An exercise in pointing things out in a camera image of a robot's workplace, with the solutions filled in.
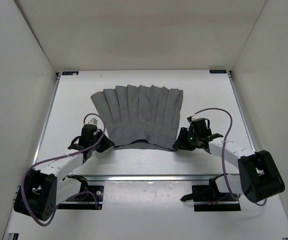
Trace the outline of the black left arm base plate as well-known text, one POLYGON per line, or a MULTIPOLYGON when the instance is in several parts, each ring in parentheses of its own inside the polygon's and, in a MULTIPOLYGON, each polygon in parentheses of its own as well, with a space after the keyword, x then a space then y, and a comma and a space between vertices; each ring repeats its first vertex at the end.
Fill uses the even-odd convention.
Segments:
POLYGON ((58 206, 59 210, 102 210, 104 186, 103 185, 88 185, 87 190, 92 192, 69 198, 58 206))

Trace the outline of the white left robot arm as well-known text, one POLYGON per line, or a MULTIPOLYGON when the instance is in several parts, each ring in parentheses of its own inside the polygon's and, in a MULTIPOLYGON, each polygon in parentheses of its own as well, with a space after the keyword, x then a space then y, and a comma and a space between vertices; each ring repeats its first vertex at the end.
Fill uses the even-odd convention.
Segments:
POLYGON ((13 209, 32 217, 40 226, 47 226, 58 206, 70 199, 83 199, 91 195, 87 180, 72 172, 91 158, 93 152, 102 153, 114 147, 95 124, 85 124, 75 137, 69 154, 35 163, 22 177, 13 209))

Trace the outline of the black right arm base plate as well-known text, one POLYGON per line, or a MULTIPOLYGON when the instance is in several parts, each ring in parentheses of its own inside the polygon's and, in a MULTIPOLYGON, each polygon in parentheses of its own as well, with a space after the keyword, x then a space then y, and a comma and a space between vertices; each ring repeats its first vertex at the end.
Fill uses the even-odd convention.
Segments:
POLYGON ((239 212, 240 203, 229 193, 215 191, 210 185, 193 185, 190 194, 181 197, 180 201, 192 202, 195 212, 239 212))

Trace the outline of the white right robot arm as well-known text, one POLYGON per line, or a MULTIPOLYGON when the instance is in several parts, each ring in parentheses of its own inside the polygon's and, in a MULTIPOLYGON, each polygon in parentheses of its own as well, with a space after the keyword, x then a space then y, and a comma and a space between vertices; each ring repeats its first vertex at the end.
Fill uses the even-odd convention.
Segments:
POLYGON ((173 148, 185 151, 203 149, 213 156, 221 157, 223 164, 230 163, 239 170, 238 175, 223 172, 210 178, 208 186, 183 196, 183 202, 209 196, 213 204, 228 196, 235 198, 244 195, 250 202, 257 204, 285 191, 285 183, 268 151, 245 149, 225 140, 223 135, 211 132, 206 118, 191 120, 188 128, 181 128, 173 148))

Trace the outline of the grey pleated skirt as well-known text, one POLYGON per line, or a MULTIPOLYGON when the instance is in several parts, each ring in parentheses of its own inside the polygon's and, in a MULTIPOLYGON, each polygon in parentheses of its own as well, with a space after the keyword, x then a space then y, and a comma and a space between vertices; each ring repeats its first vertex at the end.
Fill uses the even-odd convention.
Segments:
POLYGON ((183 91, 157 86, 116 86, 91 100, 115 149, 173 151, 180 123, 183 91))

